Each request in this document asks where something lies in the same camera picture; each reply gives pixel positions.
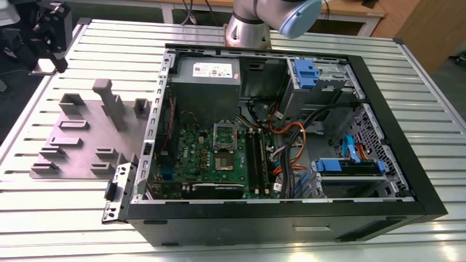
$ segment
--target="ram slot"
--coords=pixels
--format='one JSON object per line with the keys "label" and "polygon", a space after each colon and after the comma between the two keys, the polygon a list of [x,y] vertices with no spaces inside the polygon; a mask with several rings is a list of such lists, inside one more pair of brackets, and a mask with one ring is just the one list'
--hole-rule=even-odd
{"label": "ram slot", "polygon": [[269,170],[268,170],[268,157],[266,157],[266,150],[265,150],[265,139],[264,139],[264,133],[260,133],[260,141],[261,141],[261,181],[262,181],[262,188],[265,191],[265,194],[269,194]]}
{"label": "ram slot", "polygon": [[258,166],[256,161],[254,134],[246,136],[246,160],[248,160],[248,180],[252,193],[260,192]]}
{"label": "ram slot", "polygon": [[264,173],[265,153],[264,153],[261,135],[262,135],[261,133],[254,133],[254,154],[256,154],[254,160],[256,160],[256,166],[257,166],[257,176],[260,180],[260,191],[264,192],[265,190],[264,177],[268,175],[268,173]]}

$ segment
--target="slotted aluminum surface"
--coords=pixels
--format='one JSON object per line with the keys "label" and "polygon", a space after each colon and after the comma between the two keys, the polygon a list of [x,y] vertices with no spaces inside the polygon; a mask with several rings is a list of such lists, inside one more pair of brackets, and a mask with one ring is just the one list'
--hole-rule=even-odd
{"label": "slotted aluminum surface", "polygon": [[152,99],[165,44],[224,45],[224,29],[102,20],[81,29],[67,56],[69,70],[46,78],[29,104],[33,111],[23,113],[26,121],[19,121],[0,148],[0,258],[94,256],[109,261],[138,255],[138,260],[150,256],[158,261],[459,261],[466,257],[465,125],[409,51],[391,39],[308,34],[289,40],[272,34],[274,49],[364,57],[448,216],[367,243],[226,247],[153,247],[132,225],[101,225],[106,181],[34,181],[29,175],[59,117],[59,99],[65,93],[79,93],[83,99],[98,100],[91,90],[95,78],[114,80],[123,100]]}

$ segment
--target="power supply label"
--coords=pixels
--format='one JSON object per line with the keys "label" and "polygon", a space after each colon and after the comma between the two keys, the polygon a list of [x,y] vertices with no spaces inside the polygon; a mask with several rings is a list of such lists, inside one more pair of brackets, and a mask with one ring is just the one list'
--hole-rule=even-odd
{"label": "power supply label", "polygon": [[234,78],[232,64],[196,63],[193,76],[198,78]]}

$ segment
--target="side panel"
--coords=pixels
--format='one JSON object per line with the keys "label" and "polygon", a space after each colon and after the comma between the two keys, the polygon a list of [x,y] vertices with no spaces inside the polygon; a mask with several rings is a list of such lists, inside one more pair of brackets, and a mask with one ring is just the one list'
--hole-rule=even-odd
{"label": "side panel", "polygon": [[349,56],[349,60],[361,87],[368,95],[377,121],[380,122],[384,133],[388,137],[388,144],[395,152],[397,162],[408,178],[417,200],[423,203],[427,213],[429,214],[429,216],[425,217],[424,222],[431,221],[448,214],[444,203],[433,189],[432,182],[400,127],[396,116],[391,111],[388,101],[384,98],[367,63],[364,59],[357,56]]}
{"label": "side panel", "polygon": [[416,216],[130,220],[154,246],[238,245],[368,240]]}

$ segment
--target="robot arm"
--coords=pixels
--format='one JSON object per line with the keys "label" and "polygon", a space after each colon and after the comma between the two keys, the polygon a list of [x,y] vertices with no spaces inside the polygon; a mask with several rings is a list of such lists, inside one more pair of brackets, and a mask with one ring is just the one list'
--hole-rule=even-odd
{"label": "robot arm", "polygon": [[228,27],[228,44],[264,49],[270,45],[273,27],[289,38],[297,38],[318,19],[321,0],[236,0]]}
{"label": "robot arm", "polygon": [[34,0],[0,0],[0,50],[30,71],[39,59],[50,59],[63,73],[63,57],[73,39],[70,7],[65,3]]}

